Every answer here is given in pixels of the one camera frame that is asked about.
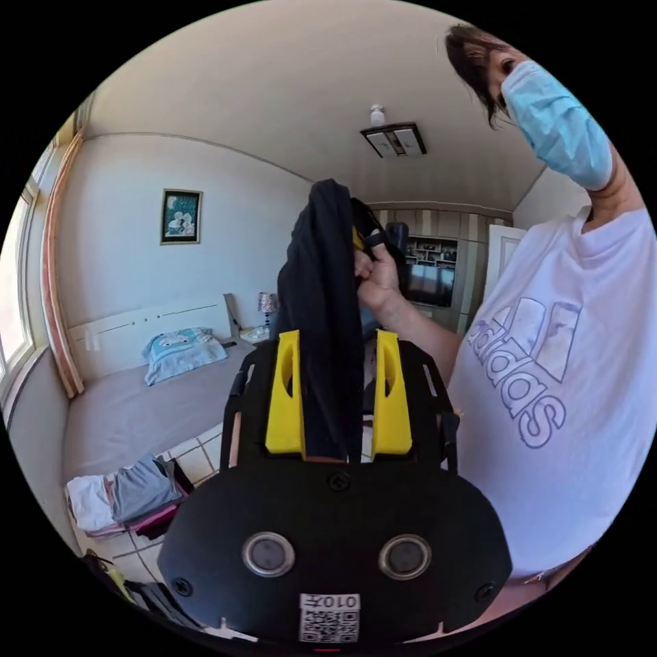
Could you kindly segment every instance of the white t-shirt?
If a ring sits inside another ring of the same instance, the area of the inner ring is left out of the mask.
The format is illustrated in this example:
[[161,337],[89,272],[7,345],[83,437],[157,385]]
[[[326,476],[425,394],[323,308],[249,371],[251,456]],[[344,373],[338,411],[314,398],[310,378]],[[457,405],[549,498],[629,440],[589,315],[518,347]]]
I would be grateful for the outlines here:
[[657,427],[657,240],[646,210],[535,226],[476,314],[449,394],[459,474],[497,511],[512,577],[595,543]]

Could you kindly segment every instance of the woman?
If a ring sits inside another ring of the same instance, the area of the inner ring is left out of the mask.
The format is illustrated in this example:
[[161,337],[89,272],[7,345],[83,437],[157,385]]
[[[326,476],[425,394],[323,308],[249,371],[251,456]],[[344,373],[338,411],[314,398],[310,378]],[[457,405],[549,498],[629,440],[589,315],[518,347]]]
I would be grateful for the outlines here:
[[474,27],[450,29],[446,48],[491,126],[506,114],[591,199],[527,232],[464,339],[401,296],[384,246],[374,262],[357,255],[361,303],[436,361],[463,412],[459,474],[504,527],[511,580],[481,624],[563,577],[643,466],[657,424],[657,244],[625,164],[553,76]]

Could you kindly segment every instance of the light fixture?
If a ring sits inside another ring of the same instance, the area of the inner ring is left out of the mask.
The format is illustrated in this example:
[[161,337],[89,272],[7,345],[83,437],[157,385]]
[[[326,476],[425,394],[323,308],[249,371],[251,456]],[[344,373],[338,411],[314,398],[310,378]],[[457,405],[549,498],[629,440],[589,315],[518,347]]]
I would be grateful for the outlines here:
[[361,135],[378,153],[379,157],[411,157],[425,155],[426,148],[420,130],[415,123],[392,123],[390,125],[375,125],[375,107],[383,120],[383,108],[380,105],[372,106],[372,127],[361,130]]
[[372,113],[370,114],[370,125],[373,128],[378,128],[381,125],[385,125],[385,114],[383,113],[382,105],[373,105],[370,108]]

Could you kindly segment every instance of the bed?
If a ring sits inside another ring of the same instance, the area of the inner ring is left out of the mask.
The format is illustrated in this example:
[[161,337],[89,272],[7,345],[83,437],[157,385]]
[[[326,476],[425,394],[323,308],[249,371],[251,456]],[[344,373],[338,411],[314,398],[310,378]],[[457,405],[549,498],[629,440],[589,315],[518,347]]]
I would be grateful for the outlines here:
[[[141,350],[158,333],[207,326],[229,357],[144,383]],[[70,405],[64,480],[109,474],[146,453],[160,454],[208,433],[219,435],[235,374],[253,347],[231,336],[225,299],[201,299],[114,315],[68,331],[85,391]]]

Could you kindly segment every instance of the hand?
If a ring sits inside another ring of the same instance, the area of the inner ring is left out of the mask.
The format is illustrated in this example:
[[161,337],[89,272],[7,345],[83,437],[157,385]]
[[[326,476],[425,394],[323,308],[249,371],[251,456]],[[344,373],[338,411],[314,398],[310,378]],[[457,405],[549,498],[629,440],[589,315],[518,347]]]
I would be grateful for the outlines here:
[[355,252],[355,274],[363,279],[358,288],[358,298],[375,316],[379,316],[388,301],[399,296],[397,265],[384,244],[377,244],[372,261],[362,251]]

